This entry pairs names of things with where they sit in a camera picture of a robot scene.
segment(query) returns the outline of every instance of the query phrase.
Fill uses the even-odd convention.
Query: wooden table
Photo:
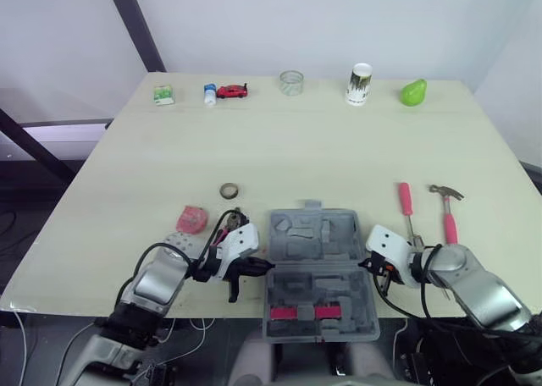
[[[203,105],[203,85],[247,82],[249,96]],[[156,107],[155,85],[176,103]],[[429,82],[425,102],[398,101],[404,80],[374,80],[368,103],[345,103],[346,80],[306,80],[284,96],[271,77],[149,74],[68,188],[0,300],[0,308],[107,316],[119,286],[151,243],[174,231],[185,205],[204,207],[209,229],[241,207],[267,241],[268,212],[317,199],[357,212],[362,234],[380,223],[407,235],[396,184],[412,187],[414,228],[444,240],[442,203],[428,185],[465,195],[453,201],[459,240],[534,311],[542,308],[542,202],[511,150],[459,81]],[[235,182],[232,201],[218,188]],[[390,299],[420,314],[419,290],[392,285]],[[381,317],[397,317],[375,295]],[[462,315],[433,286],[435,316]],[[170,317],[261,317],[263,279],[228,285],[188,280]]]

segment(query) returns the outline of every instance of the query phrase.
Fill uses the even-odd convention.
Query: paper cup
[[[365,104],[371,86],[372,74],[373,67],[367,63],[358,63],[354,66],[350,82],[346,87],[346,102],[357,107]]]

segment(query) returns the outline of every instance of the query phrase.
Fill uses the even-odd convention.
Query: clear glass
[[[303,92],[303,74],[297,70],[280,73],[280,90],[287,96],[297,96]]]

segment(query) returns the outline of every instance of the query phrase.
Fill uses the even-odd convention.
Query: tape roll
[[[234,183],[224,183],[220,186],[220,195],[226,200],[236,198],[239,194],[239,186]]]

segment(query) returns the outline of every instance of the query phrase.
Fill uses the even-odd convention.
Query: hammer
[[[450,197],[454,197],[457,200],[462,200],[464,195],[451,189],[450,187],[430,185],[429,191],[432,193],[439,193],[442,196],[442,201],[444,202],[444,231],[446,236],[447,244],[456,244],[457,243],[457,227],[456,220],[454,216],[451,215],[450,209]]]

